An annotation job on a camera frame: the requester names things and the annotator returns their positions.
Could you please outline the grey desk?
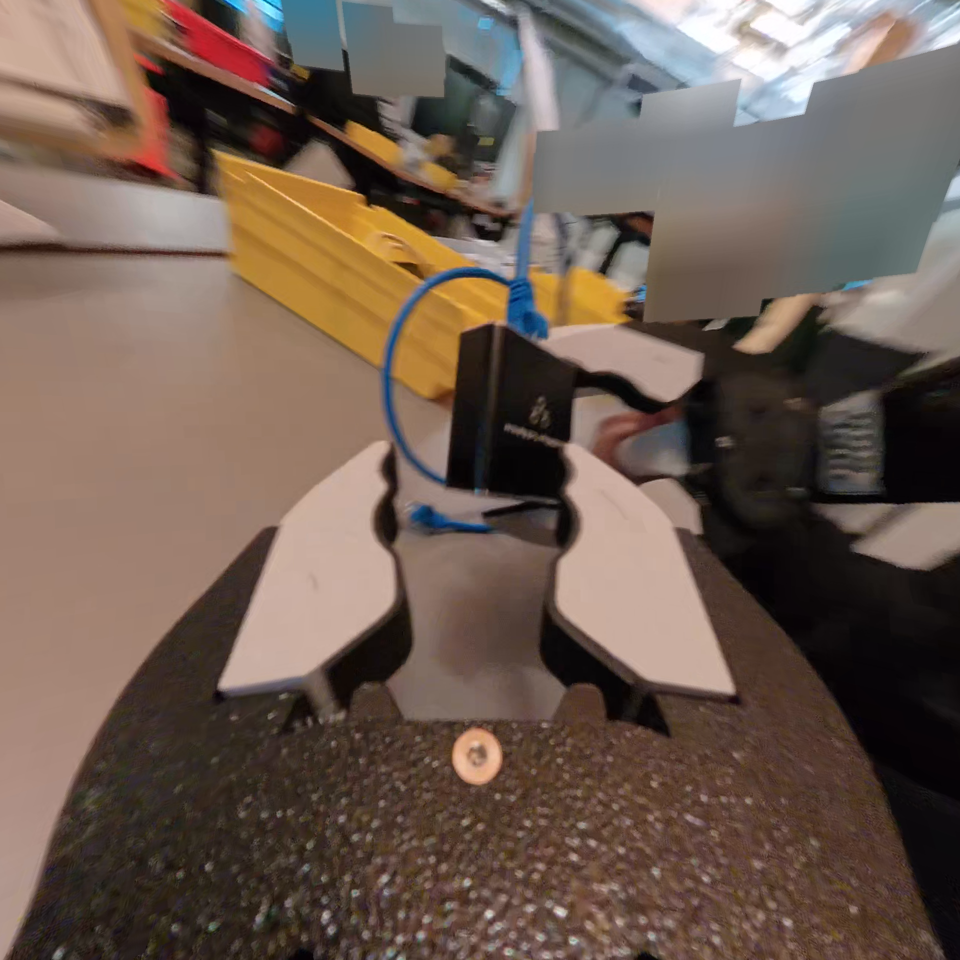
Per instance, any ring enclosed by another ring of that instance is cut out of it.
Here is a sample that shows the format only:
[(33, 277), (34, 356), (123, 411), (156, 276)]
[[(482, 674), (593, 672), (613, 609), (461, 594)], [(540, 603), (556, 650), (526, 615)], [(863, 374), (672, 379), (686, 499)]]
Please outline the grey desk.
[(2, 163), (2, 954), (76, 771), (187, 608), (386, 437), (378, 371), (233, 274), (219, 200)]

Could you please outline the yellow plastic bin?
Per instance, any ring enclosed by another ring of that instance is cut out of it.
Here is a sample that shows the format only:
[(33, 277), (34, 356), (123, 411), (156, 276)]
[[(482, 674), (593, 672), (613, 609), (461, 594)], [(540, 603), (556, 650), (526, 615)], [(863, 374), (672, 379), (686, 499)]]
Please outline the yellow plastic bin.
[[(241, 279), (375, 367), (422, 280), (471, 260), (352, 191), (215, 152)], [(463, 331), (506, 317), (505, 286), (449, 282), (404, 325), (392, 374), (426, 400), (454, 385)]]

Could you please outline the person's black printed sweatshirt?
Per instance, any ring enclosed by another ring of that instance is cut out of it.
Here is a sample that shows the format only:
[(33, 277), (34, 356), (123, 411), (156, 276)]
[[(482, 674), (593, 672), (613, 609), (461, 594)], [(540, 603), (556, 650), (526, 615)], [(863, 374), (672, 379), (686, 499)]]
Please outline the person's black printed sweatshirt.
[(867, 752), (958, 799), (958, 517), (933, 516), (922, 545), (945, 556), (911, 568), (862, 551), (825, 507), (892, 507), (889, 521), (958, 507), (958, 359), (900, 378), (918, 351), (860, 341), (822, 322), (820, 304), (773, 301), (731, 320), (704, 378), (741, 371), (799, 384), (819, 406), (877, 391), (884, 419), (885, 499), (811, 503), (779, 529), (736, 529), (706, 503), (706, 538), (734, 576), (797, 643)]

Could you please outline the black network splitter box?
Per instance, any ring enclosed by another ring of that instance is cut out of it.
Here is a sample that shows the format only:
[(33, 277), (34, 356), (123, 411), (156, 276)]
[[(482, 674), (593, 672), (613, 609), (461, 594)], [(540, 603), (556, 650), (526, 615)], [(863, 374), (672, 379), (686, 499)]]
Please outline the black network splitter box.
[(558, 499), (579, 373), (579, 366), (506, 325), (464, 331), (445, 485), (496, 497)]

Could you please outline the red plastic bin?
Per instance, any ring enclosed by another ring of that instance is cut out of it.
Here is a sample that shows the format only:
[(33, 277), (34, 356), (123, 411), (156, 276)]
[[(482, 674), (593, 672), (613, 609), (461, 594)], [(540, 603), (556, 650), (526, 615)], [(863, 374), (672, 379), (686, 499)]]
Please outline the red plastic bin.
[(164, 1), (163, 8), (174, 24), (179, 45), (187, 53), (259, 87), (270, 85), (270, 57), (180, 2)]

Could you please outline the wooden document stand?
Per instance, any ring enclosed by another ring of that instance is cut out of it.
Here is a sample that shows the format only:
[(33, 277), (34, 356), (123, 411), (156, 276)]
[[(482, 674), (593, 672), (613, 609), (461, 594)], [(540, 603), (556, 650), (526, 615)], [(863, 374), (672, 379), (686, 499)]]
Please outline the wooden document stand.
[(75, 100), (1, 76), (2, 141), (125, 160), (138, 152), (148, 128), (147, 85), (137, 64), (118, 2), (85, 2), (122, 74), (128, 106)]

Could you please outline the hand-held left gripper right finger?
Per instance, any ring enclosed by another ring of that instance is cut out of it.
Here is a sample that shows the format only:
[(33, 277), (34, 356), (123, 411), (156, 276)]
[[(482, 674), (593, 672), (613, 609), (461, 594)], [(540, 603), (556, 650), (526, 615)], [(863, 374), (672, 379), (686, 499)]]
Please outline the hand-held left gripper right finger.
[(734, 677), (671, 518), (589, 450), (571, 443), (561, 457), (569, 532), (553, 565), (546, 610), (626, 682), (735, 699)]

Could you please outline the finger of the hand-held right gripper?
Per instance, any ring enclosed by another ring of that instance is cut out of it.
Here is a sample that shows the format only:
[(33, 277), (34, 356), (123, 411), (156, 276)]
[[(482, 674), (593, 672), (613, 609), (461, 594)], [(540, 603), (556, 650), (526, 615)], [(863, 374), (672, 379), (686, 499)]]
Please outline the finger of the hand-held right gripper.
[(655, 478), (639, 484), (638, 489), (676, 529), (692, 535), (703, 534), (702, 506), (676, 478)]
[(640, 413), (660, 413), (703, 378), (704, 355), (630, 326), (553, 329), (547, 349), (578, 369), (575, 390), (604, 394)]

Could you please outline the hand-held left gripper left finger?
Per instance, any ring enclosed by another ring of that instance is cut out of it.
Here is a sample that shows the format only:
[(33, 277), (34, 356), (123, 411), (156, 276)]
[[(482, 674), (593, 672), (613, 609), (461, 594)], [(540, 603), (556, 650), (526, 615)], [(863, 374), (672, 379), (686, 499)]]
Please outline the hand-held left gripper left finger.
[(395, 550), (397, 459), (385, 440), (313, 486), (282, 518), (217, 691), (352, 698), (413, 648)]

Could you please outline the person's right hand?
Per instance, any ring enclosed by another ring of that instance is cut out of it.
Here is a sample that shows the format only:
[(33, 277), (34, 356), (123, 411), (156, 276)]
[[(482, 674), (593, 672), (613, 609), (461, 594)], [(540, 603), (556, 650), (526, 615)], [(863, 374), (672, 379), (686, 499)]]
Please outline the person's right hand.
[(630, 439), (669, 424), (673, 414), (669, 410), (657, 413), (643, 413), (628, 410), (610, 415), (596, 427), (591, 451), (598, 459), (608, 463), (617, 462), (618, 450)]

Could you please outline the printed instruction sheets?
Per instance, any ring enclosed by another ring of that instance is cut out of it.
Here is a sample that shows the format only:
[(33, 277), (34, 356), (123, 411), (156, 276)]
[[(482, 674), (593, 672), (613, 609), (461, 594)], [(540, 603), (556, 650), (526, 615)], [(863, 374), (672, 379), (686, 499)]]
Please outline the printed instruction sheets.
[(3, 1), (1, 76), (61, 97), (129, 105), (122, 74), (86, 2)]

